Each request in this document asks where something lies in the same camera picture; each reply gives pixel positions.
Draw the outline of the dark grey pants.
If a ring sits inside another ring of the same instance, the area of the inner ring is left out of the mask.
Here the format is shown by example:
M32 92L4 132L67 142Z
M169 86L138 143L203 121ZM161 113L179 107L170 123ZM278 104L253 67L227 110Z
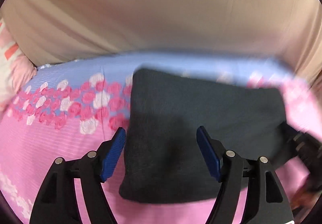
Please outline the dark grey pants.
M241 157L266 156L279 168L293 157L281 129L285 120L276 88L251 89L139 69L133 75L119 193L152 204L215 198L220 184L197 144L198 127Z

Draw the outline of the pink rose bed sheet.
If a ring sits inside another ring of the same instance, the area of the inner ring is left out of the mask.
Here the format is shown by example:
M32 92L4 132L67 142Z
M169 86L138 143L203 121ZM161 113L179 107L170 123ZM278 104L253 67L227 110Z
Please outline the pink rose bed sheet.
M241 86L280 86L289 122L321 138L316 98L274 58L153 52L43 65L1 120L1 193L20 223L29 223L55 158L78 159L128 124L132 74L142 66Z

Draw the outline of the pink rabbit cartoon pillow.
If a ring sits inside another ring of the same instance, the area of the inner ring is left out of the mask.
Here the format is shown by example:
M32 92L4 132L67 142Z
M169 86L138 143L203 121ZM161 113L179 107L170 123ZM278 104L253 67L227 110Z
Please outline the pink rabbit cartoon pillow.
M37 73L36 67L14 41L1 19L1 112L7 108L15 94Z

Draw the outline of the beige curtain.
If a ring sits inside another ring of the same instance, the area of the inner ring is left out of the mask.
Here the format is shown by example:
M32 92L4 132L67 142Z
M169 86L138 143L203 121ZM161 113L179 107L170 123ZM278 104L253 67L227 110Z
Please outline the beige curtain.
M321 72L319 0L5 0L1 13L35 65L167 48L276 56L310 82Z

